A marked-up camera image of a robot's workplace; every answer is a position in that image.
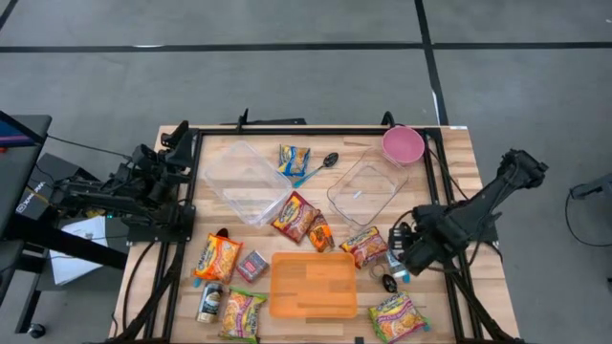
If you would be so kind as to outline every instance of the gray carpet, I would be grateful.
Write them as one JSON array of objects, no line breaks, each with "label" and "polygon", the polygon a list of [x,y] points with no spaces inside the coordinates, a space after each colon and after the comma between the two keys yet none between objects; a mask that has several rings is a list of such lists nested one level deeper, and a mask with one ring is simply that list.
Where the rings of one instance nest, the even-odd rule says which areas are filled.
[{"label": "gray carpet", "polygon": [[[8,4],[0,0],[0,8]],[[426,0],[437,42],[612,41],[612,5],[563,1]],[[19,0],[0,46],[159,45],[318,41],[420,41],[412,1]],[[612,171],[607,118],[612,51],[436,51],[451,124],[470,128],[484,182],[500,156],[522,148],[549,164],[544,185],[500,209],[505,271],[521,334],[537,343],[607,343],[612,337],[612,248],[567,231],[569,187]],[[420,50],[266,53],[0,54],[0,109],[50,114],[51,134],[131,152],[158,127],[306,118],[311,124],[378,123],[384,111],[436,124]],[[104,178],[119,159],[50,141],[46,151]],[[576,233],[612,242],[610,200],[570,204]],[[8,343],[32,277],[18,273],[0,308]],[[121,272],[101,269],[43,293],[40,343],[102,340]]]}]

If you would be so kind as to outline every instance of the clear plastic bin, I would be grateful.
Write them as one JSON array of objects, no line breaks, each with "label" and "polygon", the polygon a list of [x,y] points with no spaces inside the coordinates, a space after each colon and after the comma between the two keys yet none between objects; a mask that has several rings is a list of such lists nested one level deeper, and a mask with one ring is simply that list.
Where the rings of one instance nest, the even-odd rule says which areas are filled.
[{"label": "clear plastic bin", "polygon": [[287,177],[244,141],[204,169],[208,186],[248,225],[269,224],[292,192]]},{"label": "clear plastic bin", "polygon": [[408,180],[407,171],[370,148],[327,190],[330,208],[354,229],[368,226]]}]

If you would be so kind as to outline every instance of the metal spoon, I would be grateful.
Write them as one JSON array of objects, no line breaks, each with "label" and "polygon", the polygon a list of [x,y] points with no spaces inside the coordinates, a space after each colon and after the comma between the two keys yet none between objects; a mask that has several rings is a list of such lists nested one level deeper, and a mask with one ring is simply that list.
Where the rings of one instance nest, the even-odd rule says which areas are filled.
[{"label": "metal spoon", "polygon": [[325,159],[323,160],[323,165],[319,166],[318,169],[314,170],[308,175],[302,177],[302,179],[300,179],[299,181],[295,182],[294,188],[299,188],[300,186],[302,186],[304,182],[308,181],[309,178],[313,177],[316,174],[316,172],[318,172],[321,168],[332,167],[334,164],[336,164],[336,161],[338,161],[338,157],[339,157],[338,153],[331,153],[330,155],[325,157]]}]

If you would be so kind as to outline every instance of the computer monitor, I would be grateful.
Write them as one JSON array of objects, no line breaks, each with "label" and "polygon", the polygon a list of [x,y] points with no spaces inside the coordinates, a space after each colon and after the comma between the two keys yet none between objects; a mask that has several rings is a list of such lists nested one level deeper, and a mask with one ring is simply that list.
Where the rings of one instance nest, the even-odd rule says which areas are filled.
[{"label": "computer monitor", "polygon": [[27,147],[44,142],[30,128],[0,111],[0,147]]}]

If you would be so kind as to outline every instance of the ramen packet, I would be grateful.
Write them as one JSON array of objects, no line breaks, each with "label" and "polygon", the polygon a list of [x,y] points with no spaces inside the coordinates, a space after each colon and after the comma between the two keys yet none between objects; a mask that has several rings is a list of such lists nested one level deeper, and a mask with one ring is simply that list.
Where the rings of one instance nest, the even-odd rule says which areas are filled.
[{"label": "ramen packet", "polygon": [[340,245],[355,257],[355,267],[361,269],[386,253],[388,246],[375,226],[371,226]]},{"label": "ramen packet", "polygon": [[318,209],[294,191],[280,210],[278,218],[272,222],[272,226],[299,243],[318,214]]},{"label": "ramen packet", "polygon": [[278,154],[278,172],[287,177],[304,177],[309,159],[310,148],[281,144]]},{"label": "ramen packet", "polygon": [[257,343],[259,309],[268,296],[229,287],[228,304],[219,336],[226,339]]},{"label": "ramen packet", "polygon": [[376,336],[386,344],[395,343],[421,328],[429,331],[427,319],[417,311],[405,291],[396,293],[368,312]]},{"label": "ramen packet", "polygon": [[308,238],[318,252],[325,252],[334,249],[334,237],[323,214],[318,214],[310,225]]},{"label": "ramen packet", "polygon": [[240,247],[242,243],[209,234],[207,245],[193,274],[202,279],[229,283]]}]

